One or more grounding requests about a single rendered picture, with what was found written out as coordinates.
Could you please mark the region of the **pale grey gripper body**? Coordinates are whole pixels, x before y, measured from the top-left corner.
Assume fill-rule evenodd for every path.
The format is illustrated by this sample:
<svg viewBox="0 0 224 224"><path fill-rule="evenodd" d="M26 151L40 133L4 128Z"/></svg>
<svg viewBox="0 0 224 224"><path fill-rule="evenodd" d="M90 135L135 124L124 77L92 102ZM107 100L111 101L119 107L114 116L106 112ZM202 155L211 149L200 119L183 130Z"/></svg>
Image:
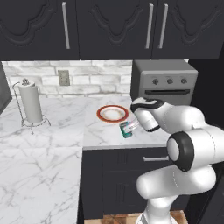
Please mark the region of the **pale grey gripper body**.
<svg viewBox="0 0 224 224"><path fill-rule="evenodd" d="M132 122L128 122L128 125L126 127L127 131L133 131L140 125L139 121L135 118Z"/></svg>

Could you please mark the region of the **teal food can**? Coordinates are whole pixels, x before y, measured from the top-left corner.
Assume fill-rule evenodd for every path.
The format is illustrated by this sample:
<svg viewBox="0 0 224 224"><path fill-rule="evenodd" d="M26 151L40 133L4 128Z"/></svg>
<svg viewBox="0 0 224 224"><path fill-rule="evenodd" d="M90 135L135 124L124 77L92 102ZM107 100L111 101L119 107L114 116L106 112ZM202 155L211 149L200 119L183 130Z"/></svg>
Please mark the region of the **teal food can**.
<svg viewBox="0 0 224 224"><path fill-rule="evenodd" d="M131 136L132 136L132 132L126 132L126 131L124 130L124 128L125 128L126 126L128 126L128 124L129 124L128 122L122 122L122 123L120 123L120 125L119 125L120 130L121 130L122 135L123 135L124 138L128 138L128 137L131 137Z"/></svg>

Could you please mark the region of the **dark lower cabinet door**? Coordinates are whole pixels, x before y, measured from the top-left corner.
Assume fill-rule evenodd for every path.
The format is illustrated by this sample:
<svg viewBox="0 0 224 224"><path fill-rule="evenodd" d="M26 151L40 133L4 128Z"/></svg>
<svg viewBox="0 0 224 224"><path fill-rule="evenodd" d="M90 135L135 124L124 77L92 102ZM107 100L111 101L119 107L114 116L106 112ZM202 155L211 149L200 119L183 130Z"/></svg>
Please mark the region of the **dark lower cabinet door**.
<svg viewBox="0 0 224 224"><path fill-rule="evenodd" d="M147 200L137 192L137 178L147 170L105 171L103 173L103 212L133 214L142 212Z"/></svg>

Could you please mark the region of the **dark cabinet door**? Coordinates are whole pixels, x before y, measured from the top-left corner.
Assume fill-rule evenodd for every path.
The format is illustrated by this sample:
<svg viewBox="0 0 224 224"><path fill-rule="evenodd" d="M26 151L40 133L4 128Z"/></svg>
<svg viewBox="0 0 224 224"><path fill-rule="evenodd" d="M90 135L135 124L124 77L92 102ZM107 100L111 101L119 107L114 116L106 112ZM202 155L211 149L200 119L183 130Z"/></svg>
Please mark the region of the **dark cabinet door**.
<svg viewBox="0 0 224 224"><path fill-rule="evenodd" d="M149 3L154 4L150 48L145 49ZM83 60L148 60L158 0L76 0Z"/></svg>
<svg viewBox="0 0 224 224"><path fill-rule="evenodd" d="M105 171L103 173L103 212L133 214L142 212L147 200L137 192L137 178L147 170Z"/></svg>
<svg viewBox="0 0 224 224"><path fill-rule="evenodd" d="M66 2L70 49L66 48L62 2ZM0 0L0 60L77 60L75 0Z"/></svg>
<svg viewBox="0 0 224 224"><path fill-rule="evenodd" d="M164 3L169 8L163 48L158 49ZM158 0L154 60L214 60L223 43L224 0Z"/></svg>

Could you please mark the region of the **dark upper cabinet door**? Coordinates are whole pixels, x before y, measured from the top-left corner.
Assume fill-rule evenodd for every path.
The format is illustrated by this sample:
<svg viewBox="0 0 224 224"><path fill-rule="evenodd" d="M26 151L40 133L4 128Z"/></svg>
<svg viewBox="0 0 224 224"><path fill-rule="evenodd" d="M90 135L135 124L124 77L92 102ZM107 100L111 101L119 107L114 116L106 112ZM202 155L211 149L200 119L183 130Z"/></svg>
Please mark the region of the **dark upper cabinet door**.
<svg viewBox="0 0 224 224"><path fill-rule="evenodd" d="M145 49L149 3L154 4L150 48ZM148 60L158 0L76 0L83 60Z"/></svg>
<svg viewBox="0 0 224 224"><path fill-rule="evenodd" d="M62 2L66 2L70 49L66 48ZM77 60L75 0L0 0L0 60Z"/></svg>
<svg viewBox="0 0 224 224"><path fill-rule="evenodd" d="M169 8L163 48L158 49L164 3ZM224 0L158 0L154 60L214 60L223 43Z"/></svg>

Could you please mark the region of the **red rimmed white plate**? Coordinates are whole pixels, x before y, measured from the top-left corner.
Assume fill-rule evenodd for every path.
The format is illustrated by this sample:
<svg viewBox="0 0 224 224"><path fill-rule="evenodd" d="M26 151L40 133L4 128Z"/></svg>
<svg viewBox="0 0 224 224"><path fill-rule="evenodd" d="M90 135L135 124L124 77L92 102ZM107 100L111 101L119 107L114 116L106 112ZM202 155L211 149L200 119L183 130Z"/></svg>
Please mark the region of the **red rimmed white plate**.
<svg viewBox="0 0 224 224"><path fill-rule="evenodd" d="M120 105L105 105L96 111L97 117L106 123L120 123L129 116L129 111Z"/></svg>

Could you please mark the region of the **dark drawer front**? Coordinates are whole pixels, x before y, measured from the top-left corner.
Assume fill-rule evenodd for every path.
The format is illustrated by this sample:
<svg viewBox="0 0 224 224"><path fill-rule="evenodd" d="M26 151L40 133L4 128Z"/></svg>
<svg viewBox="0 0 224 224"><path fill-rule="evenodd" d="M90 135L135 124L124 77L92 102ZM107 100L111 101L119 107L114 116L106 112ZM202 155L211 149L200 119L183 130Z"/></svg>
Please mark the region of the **dark drawer front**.
<svg viewBox="0 0 224 224"><path fill-rule="evenodd" d="M172 161L169 159L169 161L144 162L143 157L159 158L167 156L165 147L105 150L103 152L103 170L106 172L155 170L171 165Z"/></svg>

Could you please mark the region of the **grey toaster oven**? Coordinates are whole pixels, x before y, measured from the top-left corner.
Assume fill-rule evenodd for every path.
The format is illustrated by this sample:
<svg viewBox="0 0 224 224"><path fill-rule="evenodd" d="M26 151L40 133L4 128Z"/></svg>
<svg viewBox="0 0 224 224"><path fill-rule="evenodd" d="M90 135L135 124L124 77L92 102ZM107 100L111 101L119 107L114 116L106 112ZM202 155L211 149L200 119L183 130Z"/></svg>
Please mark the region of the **grey toaster oven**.
<svg viewBox="0 0 224 224"><path fill-rule="evenodd" d="M130 97L190 105L198 71L182 59L134 60Z"/></svg>

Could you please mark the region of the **dark tall fridge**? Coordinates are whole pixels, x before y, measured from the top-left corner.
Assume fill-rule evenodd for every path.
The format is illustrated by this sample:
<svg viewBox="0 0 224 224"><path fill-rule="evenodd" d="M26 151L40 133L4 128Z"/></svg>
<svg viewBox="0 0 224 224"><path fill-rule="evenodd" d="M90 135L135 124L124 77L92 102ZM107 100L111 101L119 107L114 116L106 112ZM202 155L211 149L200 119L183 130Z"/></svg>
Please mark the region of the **dark tall fridge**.
<svg viewBox="0 0 224 224"><path fill-rule="evenodd" d="M224 59L189 60L198 72L191 105L208 124L224 130ZM224 224L224 162L214 164L216 184L208 192L192 195L185 209L188 224Z"/></svg>

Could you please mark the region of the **white paper towel roll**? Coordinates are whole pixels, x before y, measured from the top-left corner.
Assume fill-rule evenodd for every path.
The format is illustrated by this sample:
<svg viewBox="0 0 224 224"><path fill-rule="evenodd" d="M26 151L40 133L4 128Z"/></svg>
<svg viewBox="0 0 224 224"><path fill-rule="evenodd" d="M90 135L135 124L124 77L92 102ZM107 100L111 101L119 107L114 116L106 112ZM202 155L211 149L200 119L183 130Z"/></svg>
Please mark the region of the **white paper towel roll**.
<svg viewBox="0 0 224 224"><path fill-rule="evenodd" d="M22 98L27 121L29 123L40 123L43 118L37 86L33 81L23 79L18 85L18 90Z"/></svg>

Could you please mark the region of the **dark microwave oven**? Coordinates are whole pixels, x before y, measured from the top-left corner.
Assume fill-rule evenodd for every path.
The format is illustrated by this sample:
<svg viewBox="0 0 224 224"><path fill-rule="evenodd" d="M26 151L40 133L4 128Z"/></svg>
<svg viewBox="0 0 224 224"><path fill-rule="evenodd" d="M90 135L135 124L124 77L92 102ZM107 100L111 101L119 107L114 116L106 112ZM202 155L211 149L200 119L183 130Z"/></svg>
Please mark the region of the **dark microwave oven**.
<svg viewBox="0 0 224 224"><path fill-rule="evenodd" d="M12 96L10 87L6 79L3 64L0 61L0 115L6 109L11 100Z"/></svg>

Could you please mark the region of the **grey wall outlet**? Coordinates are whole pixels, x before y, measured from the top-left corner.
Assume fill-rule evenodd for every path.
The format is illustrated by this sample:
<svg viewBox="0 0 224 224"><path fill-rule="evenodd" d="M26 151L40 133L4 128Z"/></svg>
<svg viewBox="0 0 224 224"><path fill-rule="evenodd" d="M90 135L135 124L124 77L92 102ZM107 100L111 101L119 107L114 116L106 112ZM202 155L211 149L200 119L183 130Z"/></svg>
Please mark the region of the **grey wall outlet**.
<svg viewBox="0 0 224 224"><path fill-rule="evenodd" d="M69 86L70 85L70 77L69 77L68 70L59 70L58 76L59 76L59 84L61 86Z"/></svg>

